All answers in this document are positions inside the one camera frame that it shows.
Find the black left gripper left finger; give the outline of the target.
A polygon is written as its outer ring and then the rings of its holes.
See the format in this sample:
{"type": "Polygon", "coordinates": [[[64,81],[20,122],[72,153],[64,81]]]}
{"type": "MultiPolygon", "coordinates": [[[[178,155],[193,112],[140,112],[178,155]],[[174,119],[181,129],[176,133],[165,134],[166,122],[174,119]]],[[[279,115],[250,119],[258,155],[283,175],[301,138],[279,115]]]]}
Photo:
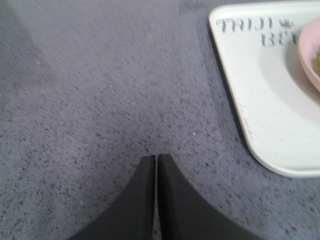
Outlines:
{"type": "Polygon", "coordinates": [[[155,211],[155,156],[140,159],[121,194],[71,240],[151,240],[155,211]]]}

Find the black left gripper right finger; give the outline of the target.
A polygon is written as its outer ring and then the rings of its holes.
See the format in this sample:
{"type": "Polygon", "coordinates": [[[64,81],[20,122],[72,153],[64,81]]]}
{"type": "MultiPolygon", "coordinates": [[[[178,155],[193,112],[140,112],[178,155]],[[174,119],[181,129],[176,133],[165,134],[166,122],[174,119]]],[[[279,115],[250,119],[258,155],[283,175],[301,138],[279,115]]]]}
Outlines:
{"type": "Polygon", "coordinates": [[[164,240],[259,239],[210,205],[169,154],[160,154],[157,159],[157,202],[164,240]]]}

